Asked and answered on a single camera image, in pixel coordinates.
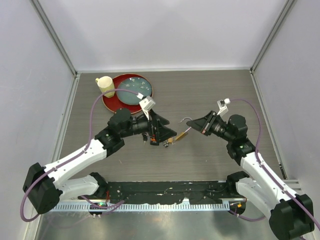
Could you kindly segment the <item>large brass padlock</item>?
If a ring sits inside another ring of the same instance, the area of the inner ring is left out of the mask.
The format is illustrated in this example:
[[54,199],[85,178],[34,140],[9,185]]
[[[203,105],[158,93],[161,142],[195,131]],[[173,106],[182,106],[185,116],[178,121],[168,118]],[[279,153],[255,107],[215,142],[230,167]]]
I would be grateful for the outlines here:
[[[180,122],[179,124],[182,124],[183,122],[185,121],[192,121],[193,119],[191,117],[184,117]],[[181,140],[183,137],[185,137],[188,133],[188,131],[191,129],[190,126],[187,126],[186,129],[184,129],[181,133],[179,133],[173,140],[173,142],[177,142],[179,140]]]

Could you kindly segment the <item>keys with grey charm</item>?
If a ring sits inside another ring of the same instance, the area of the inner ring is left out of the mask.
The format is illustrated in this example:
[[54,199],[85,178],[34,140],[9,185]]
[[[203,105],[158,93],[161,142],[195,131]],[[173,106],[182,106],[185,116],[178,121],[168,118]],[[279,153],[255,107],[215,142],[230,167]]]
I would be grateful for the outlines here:
[[164,141],[164,142],[163,142],[163,146],[164,146],[165,148],[167,148],[167,147],[169,146],[169,142],[168,142],[168,141]]

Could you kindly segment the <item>orange black padlock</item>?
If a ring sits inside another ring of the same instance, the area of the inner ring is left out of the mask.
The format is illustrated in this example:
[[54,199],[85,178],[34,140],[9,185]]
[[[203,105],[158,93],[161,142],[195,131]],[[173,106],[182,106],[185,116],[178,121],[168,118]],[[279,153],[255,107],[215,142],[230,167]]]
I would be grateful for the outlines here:
[[150,145],[152,146],[158,146],[160,143],[155,137],[150,138]]

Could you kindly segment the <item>black-headed key bunch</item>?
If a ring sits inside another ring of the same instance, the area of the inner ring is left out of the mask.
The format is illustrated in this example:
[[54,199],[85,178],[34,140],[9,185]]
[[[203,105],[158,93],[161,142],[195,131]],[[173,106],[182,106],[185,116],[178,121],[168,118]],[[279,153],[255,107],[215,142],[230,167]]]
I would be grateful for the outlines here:
[[143,132],[141,135],[142,135],[142,139],[143,139],[143,144],[145,145],[146,142],[149,140],[149,133]]

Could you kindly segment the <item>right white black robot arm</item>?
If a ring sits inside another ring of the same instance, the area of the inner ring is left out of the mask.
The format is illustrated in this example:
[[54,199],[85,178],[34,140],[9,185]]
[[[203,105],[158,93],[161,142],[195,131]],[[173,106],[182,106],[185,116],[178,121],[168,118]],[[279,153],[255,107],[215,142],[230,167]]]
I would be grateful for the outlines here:
[[298,194],[268,166],[256,145],[247,137],[246,119],[238,114],[224,121],[216,112],[189,120],[190,128],[205,136],[212,134],[227,141],[229,156],[242,167],[239,179],[226,184],[233,198],[247,198],[268,220],[279,240],[293,240],[315,229],[313,202],[306,194]]

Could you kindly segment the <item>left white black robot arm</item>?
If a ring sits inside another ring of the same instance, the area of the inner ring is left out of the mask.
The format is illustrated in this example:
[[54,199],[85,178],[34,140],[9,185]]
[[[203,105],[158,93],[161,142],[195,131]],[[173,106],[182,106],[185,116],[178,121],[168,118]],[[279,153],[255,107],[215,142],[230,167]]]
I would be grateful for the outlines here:
[[124,138],[147,134],[151,145],[175,137],[177,133],[168,128],[169,120],[153,110],[149,116],[133,117],[127,108],[118,109],[107,126],[82,148],[64,158],[41,166],[38,162],[29,167],[22,190],[23,200],[29,200],[38,215],[52,210],[59,201],[79,196],[105,197],[108,184],[96,172],[73,179],[72,177],[95,162],[106,159],[125,145]]

